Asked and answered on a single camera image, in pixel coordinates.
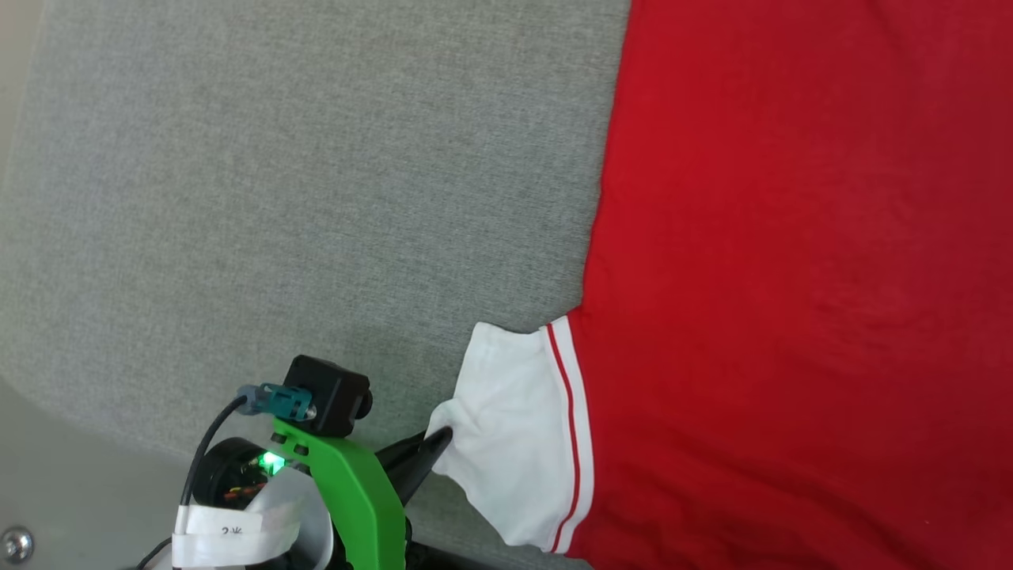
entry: red shirt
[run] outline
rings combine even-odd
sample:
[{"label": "red shirt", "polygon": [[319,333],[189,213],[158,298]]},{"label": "red shirt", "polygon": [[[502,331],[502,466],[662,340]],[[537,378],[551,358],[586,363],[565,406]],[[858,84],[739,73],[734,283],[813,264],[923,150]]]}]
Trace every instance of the red shirt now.
[{"label": "red shirt", "polygon": [[634,0],[565,326],[542,548],[1013,567],[1013,3]]}]

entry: white tape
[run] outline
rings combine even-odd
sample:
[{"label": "white tape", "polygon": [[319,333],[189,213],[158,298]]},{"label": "white tape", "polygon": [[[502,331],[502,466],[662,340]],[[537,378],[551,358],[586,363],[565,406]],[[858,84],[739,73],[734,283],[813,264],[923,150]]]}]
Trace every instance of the white tape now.
[{"label": "white tape", "polygon": [[179,507],[172,535],[176,568],[259,564],[281,556],[299,536],[302,500],[261,512],[205,506]]},{"label": "white tape", "polygon": [[281,556],[299,536],[299,523],[250,535],[173,535],[176,568],[259,564]]}]

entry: wire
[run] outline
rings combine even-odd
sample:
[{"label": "wire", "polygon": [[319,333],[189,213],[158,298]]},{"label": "wire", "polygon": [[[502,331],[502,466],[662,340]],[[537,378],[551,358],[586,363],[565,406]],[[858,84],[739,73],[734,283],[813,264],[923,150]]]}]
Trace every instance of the wire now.
[{"label": "wire", "polygon": [[172,542],[172,537],[169,537],[168,539],[165,539],[161,543],[158,543],[158,546],[155,547],[155,550],[151,551],[150,553],[148,553],[148,556],[141,559],[141,563],[137,565],[137,570],[144,570],[145,566],[147,566],[149,562],[151,562],[156,556],[158,556],[158,553],[162,552],[162,549],[169,546],[169,543],[171,542]]},{"label": "wire", "polygon": [[215,418],[215,421],[211,422],[211,427],[205,432],[204,439],[201,440],[201,443],[197,446],[197,452],[193,454],[193,462],[190,463],[189,473],[186,474],[186,482],[183,483],[183,495],[179,498],[180,506],[189,505],[190,497],[193,495],[193,482],[197,480],[197,469],[201,466],[201,460],[208,453],[208,446],[211,445],[211,440],[215,437],[215,433],[218,432],[218,428],[222,427],[225,420],[243,404],[246,404],[246,397],[240,396],[226,406],[225,410],[222,410],[218,417]]}]

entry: gray fabric surface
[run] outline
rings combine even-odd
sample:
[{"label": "gray fabric surface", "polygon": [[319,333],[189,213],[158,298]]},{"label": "gray fabric surface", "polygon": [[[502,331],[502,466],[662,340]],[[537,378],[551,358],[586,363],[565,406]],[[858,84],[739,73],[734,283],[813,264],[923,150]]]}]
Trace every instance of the gray fabric surface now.
[{"label": "gray fabric surface", "polygon": [[[578,303],[626,11],[52,0],[0,190],[0,377],[183,458],[307,353],[373,381],[359,440],[424,428],[475,322]],[[564,565],[447,480],[410,514],[436,546]]]}]

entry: sleeve cuff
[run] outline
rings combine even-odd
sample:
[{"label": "sleeve cuff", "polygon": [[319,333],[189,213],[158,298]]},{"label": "sleeve cuff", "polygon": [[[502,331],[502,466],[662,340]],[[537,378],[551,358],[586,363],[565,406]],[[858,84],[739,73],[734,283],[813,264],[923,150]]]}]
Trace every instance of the sleeve cuff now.
[{"label": "sleeve cuff", "polygon": [[456,481],[508,545],[566,553],[595,477],[567,318],[527,335],[476,325],[454,398],[428,431],[444,426],[454,438],[433,471]]}]

